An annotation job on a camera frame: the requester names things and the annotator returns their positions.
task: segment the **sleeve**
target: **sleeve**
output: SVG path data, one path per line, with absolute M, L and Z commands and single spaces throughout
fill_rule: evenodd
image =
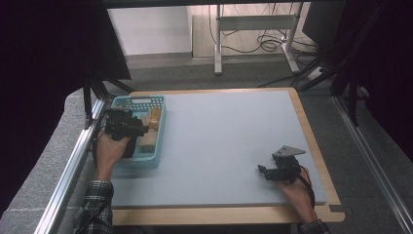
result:
M 320 219 L 317 221 L 303 224 L 299 227 L 301 234 L 330 234 L 328 226 Z
M 113 185 L 110 181 L 91 181 L 82 207 L 73 220 L 74 233 L 112 233 L 112 197 Z M 78 232 L 91 218 L 92 221 L 85 230 Z

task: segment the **black cable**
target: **black cable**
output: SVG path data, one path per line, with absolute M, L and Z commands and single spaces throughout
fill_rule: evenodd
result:
M 209 33 L 210 33 L 210 36 L 211 36 L 211 38 L 212 38 L 213 43 L 216 45 L 215 38 L 213 37 L 213 34 L 212 34 L 212 27 L 211 27 L 211 21 L 210 21 L 210 5 L 208 6 L 208 21 L 209 21 Z M 238 31 L 233 31 L 233 32 L 231 32 L 231 33 L 229 33 L 229 34 L 224 34 L 224 33 L 223 33 L 223 34 L 226 35 L 226 36 L 228 36 L 228 35 L 234 34 L 234 33 L 236 33 L 236 32 L 238 32 Z M 235 48 L 228 47 L 228 46 L 221 46 L 221 48 L 233 50 L 233 51 L 235 51 L 235 52 L 242 53 L 242 54 L 250 54 L 250 53 L 253 53 L 253 52 L 255 52 L 255 51 L 258 51 L 259 49 L 262 49 L 262 50 L 265 51 L 265 52 L 273 52 L 273 51 L 275 51 L 275 50 L 282 44 L 282 41 L 281 41 L 280 39 L 278 39 L 277 37 L 270 36 L 270 35 L 268 35 L 268 34 L 266 34 L 266 33 L 267 33 L 267 30 L 264 31 L 264 34 L 263 34 L 263 35 L 258 35 L 258 37 L 257 37 L 257 42 L 259 43 L 259 45 L 258 45 L 257 48 L 255 48 L 255 49 L 253 49 L 253 50 L 251 50 L 251 51 L 240 51 L 240 50 L 237 50 L 237 49 L 235 49 Z
M 224 16 L 224 9 L 225 9 L 225 5 L 222 5 L 222 16 Z M 237 11 L 237 4 L 235 5 L 235 11 L 238 13 L 238 16 L 239 16 L 240 13 Z M 234 34 L 234 33 L 236 33 L 236 32 L 239 32 L 239 31 L 236 30 L 236 31 L 232 31 L 232 32 L 227 33 L 227 34 L 225 34 L 225 32 L 222 32 L 222 34 L 225 35 L 225 36 L 229 36 L 229 35 L 232 35 L 232 34 Z

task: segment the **basket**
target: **basket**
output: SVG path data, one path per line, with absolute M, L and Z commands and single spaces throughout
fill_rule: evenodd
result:
M 136 147 L 131 158 L 122 158 L 115 165 L 114 170 L 134 170 L 134 169 L 156 169 L 160 163 L 162 140 L 164 135 L 167 109 L 164 97 L 115 97 L 112 102 L 113 109 L 131 110 L 132 116 L 141 118 L 147 115 L 151 108 L 161 108 L 161 118 L 159 122 L 158 135 L 154 152 L 142 152 L 139 143 L 141 136 L 136 140 Z

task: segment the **gray floor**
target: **gray floor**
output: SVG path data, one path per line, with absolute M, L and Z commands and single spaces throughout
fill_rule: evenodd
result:
M 191 59 L 188 55 L 128 58 L 132 81 L 125 83 L 141 91 L 255 88 L 290 75 L 286 61 L 278 56 L 225 58 L 222 76 L 214 76 L 212 63 L 211 59 Z M 286 87 L 291 81 L 284 79 L 269 87 Z M 330 82 L 324 81 L 299 94 L 347 213 L 345 221 L 328 225 L 333 233 L 403 233 L 388 200 L 376 183 L 328 93 Z M 125 93 L 109 84 L 107 88 L 115 95 Z M 82 102 L 82 91 L 72 94 L 66 100 L 65 113 L 41 160 L 0 220 L 0 233 L 33 233 L 67 163 L 71 149 L 83 129 Z M 412 163 L 374 121 L 363 102 L 357 104 L 357 113 L 359 129 L 411 213 Z M 70 233 L 71 220 L 82 200 L 85 184 L 94 174 L 91 157 L 86 156 L 84 160 L 79 176 L 68 193 L 69 198 L 64 201 L 65 208 L 59 213 L 53 233 Z M 276 228 L 271 225 L 216 228 L 220 233 L 277 233 L 274 231 Z M 136 227 L 116 228 L 117 233 L 137 233 L 137 230 Z M 146 227 L 148 233 L 153 230 Z M 157 233 L 200 233 L 201 230 L 207 228 L 195 226 L 176 231 L 176 227 L 163 227 L 158 228 Z

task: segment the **table surface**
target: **table surface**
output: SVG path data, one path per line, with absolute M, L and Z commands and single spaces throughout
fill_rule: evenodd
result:
M 294 89 L 235 89 L 235 90 L 197 90 L 197 91 L 165 91 L 165 92 L 135 92 L 131 96 L 155 96 L 177 94 L 207 94 L 207 93 L 245 93 L 245 92 L 287 91 L 295 108 L 302 127 L 305 140 L 319 173 L 319 179 L 324 187 L 325 200 L 316 205 L 316 212 L 323 221 L 342 221 L 345 214 L 333 212 L 330 206 L 341 206 L 332 184 L 328 170 L 324 164 L 319 147 L 305 115 L 303 106 Z M 169 207 L 169 208 L 129 208 L 113 209 L 114 225 L 169 225 L 169 224 L 242 224 L 242 223 L 293 223 L 299 222 L 295 211 L 289 205 L 256 206 L 229 205 L 220 207 Z

